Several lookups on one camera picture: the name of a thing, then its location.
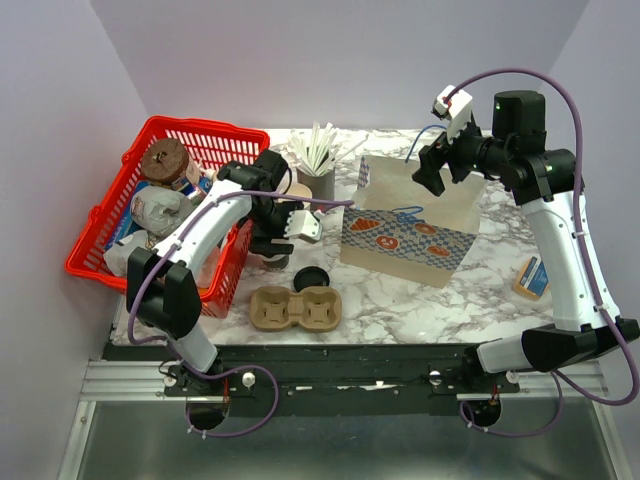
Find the black paper coffee cup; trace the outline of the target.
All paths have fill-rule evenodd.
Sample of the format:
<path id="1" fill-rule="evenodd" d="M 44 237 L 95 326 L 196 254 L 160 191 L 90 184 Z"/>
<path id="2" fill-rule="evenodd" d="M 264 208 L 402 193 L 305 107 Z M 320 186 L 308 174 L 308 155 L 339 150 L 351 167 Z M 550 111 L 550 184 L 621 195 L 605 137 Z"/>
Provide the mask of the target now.
<path id="1" fill-rule="evenodd" d="M 289 264 L 288 255 L 276 255 L 274 257 L 261 257 L 262 264 L 265 268 L 271 270 L 282 270 Z"/>

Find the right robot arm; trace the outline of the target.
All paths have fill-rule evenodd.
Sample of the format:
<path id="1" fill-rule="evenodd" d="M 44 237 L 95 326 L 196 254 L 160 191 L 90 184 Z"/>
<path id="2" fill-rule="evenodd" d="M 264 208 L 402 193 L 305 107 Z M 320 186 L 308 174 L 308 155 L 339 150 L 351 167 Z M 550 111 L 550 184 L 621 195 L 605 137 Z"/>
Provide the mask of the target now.
<path id="1" fill-rule="evenodd" d="M 413 181 L 436 196 L 445 190 L 442 167 L 449 168 L 455 183 L 472 172 L 500 181 L 529 223 L 552 295 L 551 324 L 477 346 L 460 367 L 462 384 L 480 392 L 497 373 L 549 372 L 638 339 L 637 321 L 621 318 L 608 292 L 592 291 L 589 274 L 598 281 L 603 277 L 598 266 L 585 267 L 579 249 L 587 235 L 574 224 L 586 219 L 584 212 L 573 212 L 573 202 L 584 198 L 574 184 L 576 160 L 567 149 L 546 148 L 544 96 L 532 90 L 495 94 L 489 137 L 475 124 L 472 97 L 463 90 L 447 86 L 436 96 L 433 112 L 448 126 L 433 145 L 421 149 Z"/>

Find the blue checkered paper bag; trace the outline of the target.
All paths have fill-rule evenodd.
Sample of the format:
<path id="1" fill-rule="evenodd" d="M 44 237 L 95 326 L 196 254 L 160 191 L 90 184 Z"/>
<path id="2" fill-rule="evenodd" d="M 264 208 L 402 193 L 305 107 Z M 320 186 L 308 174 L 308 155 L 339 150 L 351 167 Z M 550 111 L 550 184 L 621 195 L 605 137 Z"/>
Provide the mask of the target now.
<path id="1" fill-rule="evenodd" d="M 405 280 L 446 286 L 479 233 L 485 180 L 475 174 L 435 196 L 411 175 L 419 163 L 387 156 L 360 159 L 353 205 L 344 210 L 340 260 Z"/>

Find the black plastic cup lid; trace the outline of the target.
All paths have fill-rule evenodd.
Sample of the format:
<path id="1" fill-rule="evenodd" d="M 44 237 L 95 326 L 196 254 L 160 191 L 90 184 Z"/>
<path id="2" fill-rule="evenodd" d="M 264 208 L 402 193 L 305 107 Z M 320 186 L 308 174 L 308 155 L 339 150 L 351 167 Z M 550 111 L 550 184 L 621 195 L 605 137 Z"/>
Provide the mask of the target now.
<path id="1" fill-rule="evenodd" d="M 329 285 L 329 274 L 318 266 L 302 268 L 295 274 L 293 279 L 293 287 L 296 292 L 301 292 L 308 287 L 328 287 Z"/>

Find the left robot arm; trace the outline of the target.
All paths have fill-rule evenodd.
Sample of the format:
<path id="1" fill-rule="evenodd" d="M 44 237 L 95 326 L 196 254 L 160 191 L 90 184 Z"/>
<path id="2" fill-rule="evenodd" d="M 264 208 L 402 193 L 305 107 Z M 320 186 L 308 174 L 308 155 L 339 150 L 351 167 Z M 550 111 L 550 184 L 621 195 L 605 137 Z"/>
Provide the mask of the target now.
<path id="1" fill-rule="evenodd" d="M 191 366 L 187 382 L 201 395 L 220 387 L 222 372 L 214 364 L 218 350 L 199 325 L 202 301 L 196 276 L 232 228 L 248 221 L 254 227 L 249 233 L 252 252 L 276 261 L 293 253 L 293 245 L 285 240 L 285 227 L 289 215 L 303 204 L 278 203 L 274 197 L 289 174 L 286 160 L 271 150 L 261 152 L 251 165 L 227 163 L 209 194 L 174 233 L 150 250 L 138 247 L 129 255 L 129 341 L 145 342 L 133 333 L 136 320 L 158 330 L 156 338 Z"/>

